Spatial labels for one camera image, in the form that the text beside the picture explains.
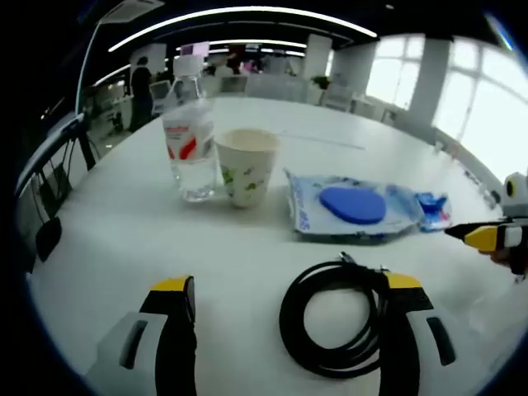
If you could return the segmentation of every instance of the white pillar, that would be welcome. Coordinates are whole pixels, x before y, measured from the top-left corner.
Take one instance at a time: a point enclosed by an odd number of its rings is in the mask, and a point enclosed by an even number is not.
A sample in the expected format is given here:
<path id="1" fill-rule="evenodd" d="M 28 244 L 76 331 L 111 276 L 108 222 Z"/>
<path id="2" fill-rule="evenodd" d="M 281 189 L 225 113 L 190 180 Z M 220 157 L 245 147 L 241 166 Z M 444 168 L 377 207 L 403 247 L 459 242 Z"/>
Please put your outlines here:
<path id="1" fill-rule="evenodd" d="M 451 42 L 426 39 L 420 73 L 412 95 L 409 115 L 424 125 L 431 125 L 447 73 Z"/>
<path id="2" fill-rule="evenodd" d="M 328 55 L 332 49 L 332 39 L 320 35 L 310 35 L 304 56 L 303 77 L 323 76 L 327 67 Z"/>

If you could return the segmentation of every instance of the white wall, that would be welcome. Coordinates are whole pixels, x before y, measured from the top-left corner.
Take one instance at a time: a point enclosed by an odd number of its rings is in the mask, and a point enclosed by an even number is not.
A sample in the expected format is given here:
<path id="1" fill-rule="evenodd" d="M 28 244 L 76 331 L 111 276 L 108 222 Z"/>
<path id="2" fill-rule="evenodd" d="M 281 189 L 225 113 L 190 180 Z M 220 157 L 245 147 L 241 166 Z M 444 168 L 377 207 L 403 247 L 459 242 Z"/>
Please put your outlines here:
<path id="1" fill-rule="evenodd" d="M 369 43 L 336 51 L 332 64 L 332 80 L 352 87 L 354 92 L 365 93 L 375 50 L 376 43 Z"/>
<path id="2" fill-rule="evenodd" d="M 332 49 L 332 39 L 321 35 L 310 35 L 307 45 L 302 77 L 323 76 L 327 68 L 328 55 Z"/>

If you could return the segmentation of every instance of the blue object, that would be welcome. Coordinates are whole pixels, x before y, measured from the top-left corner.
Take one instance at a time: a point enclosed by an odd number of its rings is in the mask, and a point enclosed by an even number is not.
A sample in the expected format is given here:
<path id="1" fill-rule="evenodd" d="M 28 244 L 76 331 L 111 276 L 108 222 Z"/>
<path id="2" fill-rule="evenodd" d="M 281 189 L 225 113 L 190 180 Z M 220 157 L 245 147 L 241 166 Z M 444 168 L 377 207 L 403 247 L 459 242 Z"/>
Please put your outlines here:
<path id="1" fill-rule="evenodd" d="M 383 196 L 366 188 L 328 187 L 319 194 L 321 205 L 353 224 L 377 224 L 387 214 Z"/>
<path id="2" fill-rule="evenodd" d="M 417 193 L 416 197 L 423 211 L 429 214 L 441 212 L 442 208 L 444 207 L 444 204 L 447 201 L 447 196 L 441 196 L 437 199 L 430 192 Z"/>

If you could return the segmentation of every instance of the plastic bottle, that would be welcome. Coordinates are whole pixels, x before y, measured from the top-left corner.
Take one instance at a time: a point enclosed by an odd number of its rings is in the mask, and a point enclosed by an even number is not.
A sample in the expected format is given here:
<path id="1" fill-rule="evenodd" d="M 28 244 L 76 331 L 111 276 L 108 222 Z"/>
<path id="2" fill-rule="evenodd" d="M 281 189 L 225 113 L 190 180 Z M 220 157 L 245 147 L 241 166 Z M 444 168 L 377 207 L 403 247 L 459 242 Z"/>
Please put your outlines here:
<path id="1" fill-rule="evenodd" d="M 176 79 L 162 113 L 172 174 L 183 199 L 192 202 L 209 199 L 216 184 L 212 106 L 200 78 L 203 63 L 197 55 L 175 59 Z"/>

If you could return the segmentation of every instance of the window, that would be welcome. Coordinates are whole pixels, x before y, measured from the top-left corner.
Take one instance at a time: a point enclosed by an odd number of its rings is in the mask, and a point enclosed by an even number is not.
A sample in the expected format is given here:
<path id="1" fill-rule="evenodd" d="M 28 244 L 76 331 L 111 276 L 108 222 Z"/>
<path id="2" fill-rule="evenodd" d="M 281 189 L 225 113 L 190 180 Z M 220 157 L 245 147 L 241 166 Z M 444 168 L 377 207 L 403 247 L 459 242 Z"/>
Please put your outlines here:
<path id="1" fill-rule="evenodd" d="M 528 99 L 528 79 L 515 58 L 495 49 L 483 49 L 482 73 Z"/>
<path id="2" fill-rule="evenodd" d="M 324 75 L 327 77 L 330 77 L 330 73 L 332 72 L 332 63 L 333 63 L 333 49 L 330 49 L 330 52 L 328 53 L 327 68 L 324 71 Z"/>
<path id="3" fill-rule="evenodd" d="M 477 41 L 451 46 L 434 126 L 501 181 L 528 165 L 528 80 L 515 58 Z"/>
<path id="4" fill-rule="evenodd" d="M 367 96 L 407 110 L 418 80 L 424 44 L 421 35 L 383 38 L 376 46 Z"/>
<path id="5" fill-rule="evenodd" d="M 475 80 L 458 72 L 448 73 L 434 125 L 453 139 L 462 133 L 473 96 Z"/>
<path id="6" fill-rule="evenodd" d="M 450 63 L 459 68 L 476 70 L 479 59 L 479 47 L 476 43 L 456 40 L 451 46 Z"/>
<path id="7" fill-rule="evenodd" d="M 497 84 L 481 80 L 462 144 L 503 181 L 528 166 L 528 105 Z"/>

